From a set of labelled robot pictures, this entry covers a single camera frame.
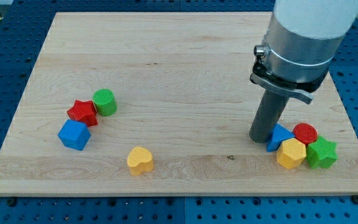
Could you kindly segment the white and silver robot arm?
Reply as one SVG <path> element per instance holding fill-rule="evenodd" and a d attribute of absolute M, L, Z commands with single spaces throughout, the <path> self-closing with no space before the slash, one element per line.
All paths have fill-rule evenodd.
<path fill-rule="evenodd" d="M 275 1 L 250 76 L 263 101 L 310 104 L 357 15 L 358 0 Z"/>

